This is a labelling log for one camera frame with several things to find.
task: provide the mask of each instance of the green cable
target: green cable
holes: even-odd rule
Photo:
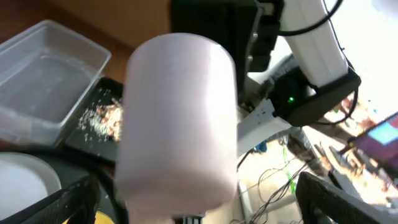
[[[285,165],[287,165],[287,163],[288,163],[288,161],[286,159],[286,156],[287,156],[287,152],[286,152],[286,147],[284,146],[284,161],[285,161]],[[287,168],[287,177],[289,178],[289,181],[290,181],[290,189],[292,189],[292,193],[295,194],[296,193],[296,183],[293,182],[293,180],[292,180],[292,176],[290,174],[289,166],[287,165],[286,168]]]

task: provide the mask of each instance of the brown table surface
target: brown table surface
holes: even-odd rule
[[[126,64],[134,49],[44,0],[0,0],[0,43],[45,19],[58,22],[108,49],[112,57],[103,72],[118,82],[124,81]]]

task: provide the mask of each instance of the screen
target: screen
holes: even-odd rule
[[[359,135],[353,143],[373,159],[398,168],[398,113]]]

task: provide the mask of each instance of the pile of crumbs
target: pile of crumbs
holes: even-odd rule
[[[98,137],[104,141],[113,139],[120,140],[123,108],[120,103],[112,99],[113,105],[96,106],[95,110],[87,108],[79,119],[78,129],[85,130],[90,128]],[[92,137],[85,134],[85,141],[91,141]]]

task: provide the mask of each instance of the transparent plastic tray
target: transparent plastic tray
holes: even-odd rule
[[[54,145],[111,57],[53,21],[0,45],[0,139]]]

